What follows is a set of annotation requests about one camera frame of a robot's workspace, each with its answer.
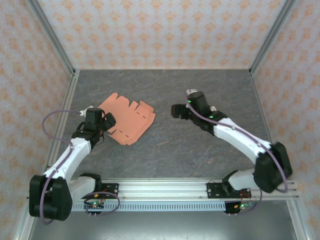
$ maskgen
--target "wallpaper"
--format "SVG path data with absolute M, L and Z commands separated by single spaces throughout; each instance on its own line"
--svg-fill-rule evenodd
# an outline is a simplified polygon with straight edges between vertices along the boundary
M 70 75 L 26 0 L 0 1 L 0 239 L 11 240 L 50 140 L 43 117 L 62 105 Z M 48 120 L 52 133 L 57 117 Z
M 75 68 L 248 69 L 285 0 L 39 0 Z
M 272 140 L 286 146 L 320 236 L 320 8 L 300 0 L 254 76 Z

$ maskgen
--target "mounting plate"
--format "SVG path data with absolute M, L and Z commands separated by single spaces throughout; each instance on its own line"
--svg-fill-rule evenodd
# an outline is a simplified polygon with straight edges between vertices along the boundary
M 109 193 L 113 193 L 115 195 L 118 196 L 118 192 L 119 192 L 119 184 L 118 183 L 102 183 L 102 188 L 101 188 L 101 192 L 103 190 L 105 190 L 105 192 L 109 192 Z M 115 199 L 114 196 L 110 196 L 110 195 L 102 195 L 99 194 L 99 196 L 95 197 L 95 196 L 90 196 L 90 199 Z
M 240 191 L 234 190 L 227 194 L 222 188 L 222 183 L 208 182 L 206 184 L 206 193 L 207 193 L 208 199 L 240 199 L 241 192 L 248 194 L 250 198 L 252 197 L 251 191 L 249 188 L 244 188 Z M 243 198 L 248 199 L 249 197 L 246 195 L 243 195 Z

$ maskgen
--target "aluminum frame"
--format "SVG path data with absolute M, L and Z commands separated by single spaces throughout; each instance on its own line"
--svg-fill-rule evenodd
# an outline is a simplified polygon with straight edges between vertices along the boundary
M 29 3 L 29 6 L 33 10 L 35 16 L 38 18 L 44 32 L 46 33 L 54 49 L 59 55 L 63 65 L 65 66 L 65 68 L 68 70 L 70 74 L 73 74 L 75 72 L 75 69 L 72 66 L 72 63 L 68 55 L 66 54 L 64 47 L 62 46 L 57 35 L 55 34 L 55 31 L 52 28 L 51 24 L 49 23 L 48 18 L 46 17 L 38 0 L 27 0 L 27 2 Z
M 268 33 L 265 41 L 263 42 L 258 54 L 256 55 L 252 66 L 249 68 L 249 72 L 251 76 L 255 74 L 255 72 L 258 70 L 260 64 L 264 60 L 265 56 L 267 55 L 272 43 L 277 38 L 278 33 L 281 29 L 281 27 L 284 25 L 286 19 L 291 14 L 291 10 L 294 7 L 297 0 L 286 0 L 284 3 L 280 14 L 276 18 L 274 24 L 271 27 L 270 32 Z
M 77 69 L 71 76 L 69 86 L 66 90 L 62 109 L 70 109 L 72 98 L 77 85 L 80 71 Z M 62 137 L 68 114 L 61 114 L 55 129 L 55 136 Z M 57 158 L 60 144 L 52 141 L 47 154 L 46 170 Z M 210 181 L 221 182 L 221 179 L 214 178 L 111 178 L 103 179 L 103 183 L 119 183 L 118 196 L 122 202 L 211 202 L 208 199 L 206 184 Z M 292 223 L 298 240 L 312 240 L 309 236 L 310 230 L 305 218 L 301 217 L 301 210 L 296 206 L 302 206 L 299 192 L 295 181 L 288 181 L 289 192 L 286 194 L 273 192 L 264 193 L 263 201 L 286 201 L 289 209 L 296 211 L 290 212 Z M 258 189 L 251 190 L 254 200 L 260 197 Z M 238 199 L 215 199 L 214 201 L 232 201 Z M 26 200 L 25 207 L 14 235 L 15 240 L 27 240 L 31 234 L 35 218 L 29 215 L 29 204 Z
M 256 96 L 256 100 L 258 102 L 259 109 L 260 109 L 260 112 L 261 112 L 261 115 L 262 115 L 262 120 L 263 120 L 263 123 L 264 123 L 264 127 L 266 129 L 266 134 L 268 136 L 268 141 L 270 143 L 272 143 L 272 138 L 271 138 L 271 134 L 270 134 L 268 123 L 267 123 L 267 118 L 266 118 L 264 109 L 262 107 L 261 101 L 260 101 L 259 93 L 258 93 L 258 90 L 257 90 L 257 87 L 256 87 L 256 83 L 255 83 L 255 79 L 254 79 L 253 75 L 251 75 L 251 82 L 252 82 L 253 89 L 254 89 L 255 96 Z

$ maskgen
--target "black bracket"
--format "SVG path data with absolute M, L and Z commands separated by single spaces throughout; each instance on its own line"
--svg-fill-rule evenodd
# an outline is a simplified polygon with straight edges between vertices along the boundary
M 188 96 L 189 104 L 199 113 L 201 116 L 214 120 L 216 122 L 220 121 L 223 118 L 226 118 L 227 115 L 220 111 L 211 111 L 210 106 L 207 103 L 207 100 L 202 91 L 197 91 L 191 93 Z M 210 123 L 205 121 L 194 113 L 186 106 L 186 104 L 174 104 L 171 106 L 171 116 L 175 119 L 185 119 L 191 120 L 193 124 L 201 128 L 203 131 L 210 133 L 211 135 L 215 135 L 214 133 L 214 123 Z
M 103 133 L 116 125 L 116 119 L 109 112 L 105 114 L 100 108 L 88 108 L 86 110 L 85 121 L 81 122 L 72 138 L 83 138 L 90 141 L 91 150 L 100 141 Z
M 238 170 L 230 172 L 227 176 L 222 179 L 221 183 L 209 181 L 206 184 L 206 192 L 208 199 L 240 199 L 241 197 L 251 198 L 251 191 L 249 188 L 241 190 L 234 190 L 229 183 L 229 178 L 235 174 Z
M 225 203 L 225 213 L 226 214 L 238 214 L 241 211 L 239 205 L 241 201 L 233 201 L 233 202 L 226 202 Z
M 118 192 L 119 192 L 119 184 L 118 183 L 102 183 L 101 184 L 101 190 L 95 191 L 95 192 L 109 192 L 109 193 L 113 193 L 115 195 L 118 196 Z M 107 195 L 107 194 L 98 194 L 97 197 L 95 197 L 94 195 L 91 195 L 89 197 L 83 197 L 82 199 L 90 199 L 90 200 L 94 200 L 94 199 L 115 199 L 114 196 L 111 195 Z
M 206 193 L 208 199 L 240 199 L 241 193 L 246 193 L 252 197 L 251 191 L 248 188 L 244 188 L 240 191 L 233 190 L 231 192 L 226 192 L 223 189 L 223 184 L 219 182 L 208 182 L 206 184 Z M 244 199 L 248 199 L 249 197 L 246 195 L 242 195 Z

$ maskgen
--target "wire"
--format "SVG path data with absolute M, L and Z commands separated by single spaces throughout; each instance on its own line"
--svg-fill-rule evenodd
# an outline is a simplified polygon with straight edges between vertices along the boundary
M 102 212 L 102 213 L 100 213 L 100 214 L 98 214 L 96 216 L 105 216 L 105 215 L 108 215 L 108 214 L 112 214 L 119 208 L 119 206 L 120 206 L 120 198 L 116 194 L 114 194 L 112 192 L 96 191 L 96 192 L 91 192 L 91 193 L 89 193 L 89 194 L 87 194 L 85 196 L 87 197 L 87 196 L 96 195 L 96 194 L 111 195 L 111 196 L 115 197 L 118 200 L 118 205 L 114 209 L 112 209 L 111 211 L 104 211 L 104 212 Z M 86 208 L 85 208 L 85 213 L 88 214 L 89 216 L 90 216 L 90 212 L 88 211 L 88 209 L 92 205 L 93 205 L 93 203 L 91 203 L 90 205 L 87 205 Z
M 242 203 L 242 200 L 244 199 L 244 195 L 242 194 L 242 191 L 240 191 L 240 195 L 241 195 L 241 203 Z
M 202 115 L 200 115 L 192 106 L 191 104 L 189 104 L 189 100 L 188 100 L 188 95 L 187 95 L 187 106 L 189 107 L 189 109 L 191 110 L 191 112 L 193 112 L 198 118 L 202 119 L 202 120 L 205 120 L 209 123 L 212 123 L 212 124 L 216 124 L 216 125 L 221 125 L 221 126 L 224 126 L 224 127 L 227 127 L 227 128 L 230 128 L 230 129 L 233 129 L 233 130 L 236 130 L 238 131 L 239 133 L 245 135 L 246 137 L 248 137 L 250 140 L 252 140 L 255 144 L 259 145 L 261 148 L 263 148 L 268 154 L 269 156 L 271 157 L 271 159 L 274 161 L 274 164 L 276 165 L 276 167 L 278 168 L 279 172 L 280 172 L 280 175 L 282 177 L 282 181 L 283 181 L 283 184 L 284 184 L 284 190 L 278 190 L 279 192 L 281 193 L 287 193 L 289 188 L 288 188 L 288 182 L 287 182 L 287 179 L 286 179 L 286 176 L 285 176 L 285 173 L 284 171 L 282 170 L 278 160 L 276 159 L 276 157 L 273 155 L 273 153 L 267 148 L 265 147 L 263 144 L 261 144 L 258 140 L 256 140 L 254 137 L 252 137 L 250 134 L 248 134 L 247 132 L 245 132 L 244 130 L 240 129 L 240 128 L 237 128 L 237 127 L 234 127 L 234 126 L 231 126 L 229 124 L 226 124 L 226 123 L 223 123 L 223 122 L 218 122 L 218 121 L 214 121 L 214 120 L 211 120 L 211 119 L 208 119 Z
M 242 193 L 241 193 L 241 199 L 243 199 L 243 195 L 247 196 L 247 197 L 251 200 L 251 202 L 252 202 L 252 199 L 251 199 L 251 197 L 249 196 L 248 193 L 242 192 Z
M 108 188 L 105 188 L 105 189 L 102 190 L 102 192 L 106 192 L 107 190 L 108 190 Z
M 51 219 L 50 221 L 46 221 L 45 220 L 45 216 L 44 216 L 44 201 L 45 201 L 45 195 L 46 195 L 46 190 L 48 188 L 48 185 L 50 183 L 50 180 L 52 179 L 52 177 L 54 176 L 54 174 L 58 171 L 58 169 L 67 161 L 67 159 L 70 157 L 72 151 L 73 151 L 73 144 L 70 140 L 66 140 L 66 139 L 63 139 L 63 138 L 59 138 L 59 137 L 55 137 L 55 136 L 52 136 L 50 135 L 46 128 L 45 128 L 45 122 L 46 120 L 53 114 L 57 114 L 57 113 L 73 113 L 73 114 L 80 114 L 79 111 L 74 111 L 74 110 L 56 110 L 56 111 L 53 111 L 53 112 L 50 112 L 48 115 L 46 115 L 44 117 L 44 119 L 42 120 L 42 130 L 44 132 L 44 134 L 53 139 L 53 140 L 57 140 L 57 141 L 60 141 L 60 142 L 63 142 L 63 143 L 66 143 L 68 145 L 70 145 L 70 150 L 69 152 L 67 153 L 67 155 L 65 156 L 65 158 L 61 161 L 61 163 L 56 167 L 55 170 L 52 171 L 52 173 L 49 175 L 49 177 L 47 178 L 47 180 L 45 181 L 44 183 L 44 186 L 43 186 L 43 189 L 42 189 L 42 193 L 41 193 L 41 197 L 40 197 L 40 209 L 39 209 L 39 212 L 40 212 L 40 221 L 42 222 L 42 224 L 44 225 L 49 225 L 50 223 L 53 222 L 53 219 Z
M 101 144 L 103 144 L 103 143 L 105 142 L 105 136 L 104 136 L 103 133 L 102 133 L 101 137 L 102 137 L 102 142 L 99 143 L 99 144 L 96 144 L 96 145 L 95 145 L 96 147 L 99 146 L 99 145 L 101 145 Z
M 252 211 L 253 209 L 255 209 L 255 208 L 258 206 L 258 204 L 262 201 L 262 196 L 263 196 L 263 192 L 262 192 L 262 190 L 260 189 L 260 199 L 259 199 L 259 201 L 258 201 L 252 208 L 250 208 L 248 211 L 239 212 L 239 213 L 235 213 L 235 214 L 232 214 L 232 215 L 238 216 L 238 215 L 243 215 L 243 214 L 246 214 L 246 213 L 251 212 L 251 211 Z M 235 202 L 238 202 L 238 201 L 226 201 L 226 203 L 235 203 Z

